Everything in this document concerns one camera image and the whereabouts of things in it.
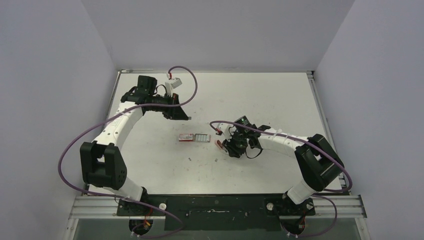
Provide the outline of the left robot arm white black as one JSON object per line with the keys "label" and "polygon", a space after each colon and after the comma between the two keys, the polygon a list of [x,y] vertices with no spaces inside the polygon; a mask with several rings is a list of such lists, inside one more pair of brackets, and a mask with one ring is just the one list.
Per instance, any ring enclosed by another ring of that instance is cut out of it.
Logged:
{"label": "left robot arm white black", "polygon": [[84,142],[79,150],[83,181],[132,199],[129,208],[139,216],[149,210],[149,201],[143,198],[147,191],[128,177],[120,148],[134,125],[148,111],[160,112],[168,120],[191,119],[180,106],[179,95],[174,92],[182,81],[170,77],[164,84],[164,95],[157,94],[157,83],[154,77],[140,75],[137,85],[121,97],[114,119],[93,141]]}

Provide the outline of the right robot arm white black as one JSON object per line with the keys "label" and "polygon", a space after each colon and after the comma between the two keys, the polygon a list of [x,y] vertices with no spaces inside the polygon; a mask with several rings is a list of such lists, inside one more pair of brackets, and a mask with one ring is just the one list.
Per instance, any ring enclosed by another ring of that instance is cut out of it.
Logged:
{"label": "right robot arm white black", "polygon": [[224,135],[218,147],[232,158],[240,158],[247,148],[270,150],[297,161],[302,179],[283,194],[282,207],[290,215],[303,207],[315,193],[326,190],[344,169],[344,164],[327,139],[321,134],[301,137],[282,132],[268,125],[256,126],[246,116],[234,123],[220,122],[215,131]]}

